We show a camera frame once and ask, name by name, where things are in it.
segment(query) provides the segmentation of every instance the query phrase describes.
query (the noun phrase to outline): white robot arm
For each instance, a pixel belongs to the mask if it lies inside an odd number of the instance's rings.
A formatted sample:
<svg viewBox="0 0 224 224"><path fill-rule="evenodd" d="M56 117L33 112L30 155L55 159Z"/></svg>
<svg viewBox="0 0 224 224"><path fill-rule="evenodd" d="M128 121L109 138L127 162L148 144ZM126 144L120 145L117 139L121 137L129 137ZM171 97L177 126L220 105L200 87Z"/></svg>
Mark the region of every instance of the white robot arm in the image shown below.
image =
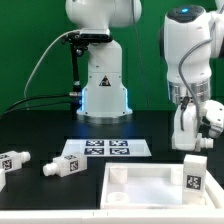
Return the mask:
<svg viewBox="0 0 224 224"><path fill-rule="evenodd" d="M127 89L122 84L122 49L109 39L109 27L125 27L138 21L140 0L67 0L69 19L89 41L88 83L82 90L78 118L92 123L110 124L127 120Z"/></svg>
<svg viewBox="0 0 224 224"><path fill-rule="evenodd" d="M223 7L224 0L215 0L215 3L216 3L216 6L217 6L217 9L218 9L218 12L220 12L220 10Z"/></svg>
<svg viewBox="0 0 224 224"><path fill-rule="evenodd" d="M218 7L224 1L217 1ZM209 60L222 52L224 19L217 12L206 13L200 6L188 5L167 13L164 24L164 58L168 65L169 97L178 105L173 148L200 151L212 148L213 139L202 138L203 117L210 122L209 135L223 132L224 107L210 100Z"/></svg>

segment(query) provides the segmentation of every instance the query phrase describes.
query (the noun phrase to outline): white box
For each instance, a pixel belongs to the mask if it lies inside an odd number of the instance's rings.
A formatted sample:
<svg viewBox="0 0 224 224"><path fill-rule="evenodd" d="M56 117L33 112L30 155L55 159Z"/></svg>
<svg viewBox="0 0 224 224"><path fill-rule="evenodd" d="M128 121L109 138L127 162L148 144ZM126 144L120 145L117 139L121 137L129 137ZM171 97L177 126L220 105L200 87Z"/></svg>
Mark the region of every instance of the white box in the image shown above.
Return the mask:
<svg viewBox="0 0 224 224"><path fill-rule="evenodd" d="M22 164L30 160L29 152L10 151L0 154L0 169L11 172L22 168Z"/></svg>
<svg viewBox="0 0 224 224"><path fill-rule="evenodd" d="M135 178L169 178L172 167L181 165L162 164L122 164L128 167L128 174ZM224 191L207 172L206 192L211 199L209 206L179 207L171 206L136 206L129 209L102 210L39 210L39 211L0 211L0 223L7 224L223 224L224 223ZM107 191L108 179L104 179L103 194Z"/></svg>
<svg viewBox="0 0 224 224"><path fill-rule="evenodd" d="M68 176L87 169L87 157L82 153L74 153L53 158L53 162L43 167L45 176L57 174Z"/></svg>
<svg viewBox="0 0 224 224"><path fill-rule="evenodd" d="M127 183L113 184L110 182L110 167L126 166L128 169ZM104 174L101 209L211 209L224 208L224 191L214 178L207 173L206 203L202 205L185 205L182 203L182 186L171 183L171 169L182 168L175 164L129 164L107 163ZM125 203L109 203L108 195L113 192L128 196Z"/></svg>
<svg viewBox="0 0 224 224"><path fill-rule="evenodd" d="M207 157L186 155L183 169L184 204L204 204Z"/></svg>

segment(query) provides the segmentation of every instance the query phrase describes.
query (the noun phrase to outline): small white object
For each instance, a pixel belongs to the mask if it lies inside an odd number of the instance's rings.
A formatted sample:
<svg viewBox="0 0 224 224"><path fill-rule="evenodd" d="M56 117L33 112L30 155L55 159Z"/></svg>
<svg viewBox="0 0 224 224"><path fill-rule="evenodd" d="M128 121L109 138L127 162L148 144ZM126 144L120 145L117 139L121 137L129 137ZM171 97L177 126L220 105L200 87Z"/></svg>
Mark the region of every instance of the small white object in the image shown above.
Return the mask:
<svg viewBox="0 0 224 224"><path fill-rule="evenodd" d="M123 192L112 192L108 194L107 201L112 204L124 204L129 202L129 196Z"/></svg>
<svg viewBox="0 0 224 224"><path fill-rule="evenodd" d="M53 159L53 163L43 167L45 176L57 174L64 177L87 169L87 157L81 153L60 156Z"/></svg>
<svg viewBox="0 0 224 224"><path fill-rule="evenodd" d="M201 138L200 146L205 149L212 149L214 145L214 140L211 138Z"/></svg>
<svg viewBox="0 0 224 224"><path fill-rule="evenodd" d="M0 169L0 192L5 186L5 170Z"/></svg>
<svg viewBox="0 0 224 224"><path fill-rule="evenodd" d="M183 204L205 203L207 157L186 155L184 159Z"/></svg>
<svg viewBox="0 0 224 224"><path fill-rule="evenodd" d="M10 151L0 154L0 169L5 169L5 172L18 170L22 168L22 164L28 162L31 156L29 152Z"/></svg>
<svg viewBox="0 0 224 224"><path fill-rule="evenodd" d="M175 185L183 184L183 167L172 167L170 181Z"/></svg>
<svg viewBox="0 0 224 224"><path fill-rule="evenodd" d="M125 184L128 180L128 168L122 165L110 167L110 182L113 184Z"/></svg>

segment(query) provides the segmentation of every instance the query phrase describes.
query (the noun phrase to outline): warning triangle label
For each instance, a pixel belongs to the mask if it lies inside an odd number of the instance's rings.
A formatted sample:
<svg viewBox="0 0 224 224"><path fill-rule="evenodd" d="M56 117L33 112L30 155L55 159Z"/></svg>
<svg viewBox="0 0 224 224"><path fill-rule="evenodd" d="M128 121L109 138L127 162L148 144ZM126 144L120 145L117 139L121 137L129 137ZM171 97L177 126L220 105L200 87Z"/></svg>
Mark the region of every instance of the warning triangle label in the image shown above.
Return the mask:
<svg viewBox="0 0 224 224"><path fill-rule="evenodd" d="M107 76L105 75L102 82L100 83L100 86L111 86L109 79L107 78Z"/></svg>

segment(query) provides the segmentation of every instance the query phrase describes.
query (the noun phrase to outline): green wall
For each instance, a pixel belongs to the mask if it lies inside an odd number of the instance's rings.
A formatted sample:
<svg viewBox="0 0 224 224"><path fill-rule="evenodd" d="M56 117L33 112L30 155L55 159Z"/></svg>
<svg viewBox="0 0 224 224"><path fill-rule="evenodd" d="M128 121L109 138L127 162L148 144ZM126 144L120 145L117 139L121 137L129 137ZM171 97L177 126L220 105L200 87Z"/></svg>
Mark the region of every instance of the green wall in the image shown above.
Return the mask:
<svg viewBox="0 0 224 224"><path fill-rule="evenodd" d="M214 0L141 0L143 13L137 24L150 110L172 110L167 97L166 65L160 59L158 30L165 13L182 4L199 4L215 9ZM60 34L74 29L65 13L65 0L0 0L0 112L23 98L25 84L48 45ZM123 48L123 83L129 89L129 104L146 109L141 67L133 27L112 29ZM87 57L80 59L82 83L87 81ZM224 61L212 61L213 96L224 101ZM58 43L41 65L29 96L69 92L72 89L68 45ZM48 109L68 109L58 106Z"/></svg>

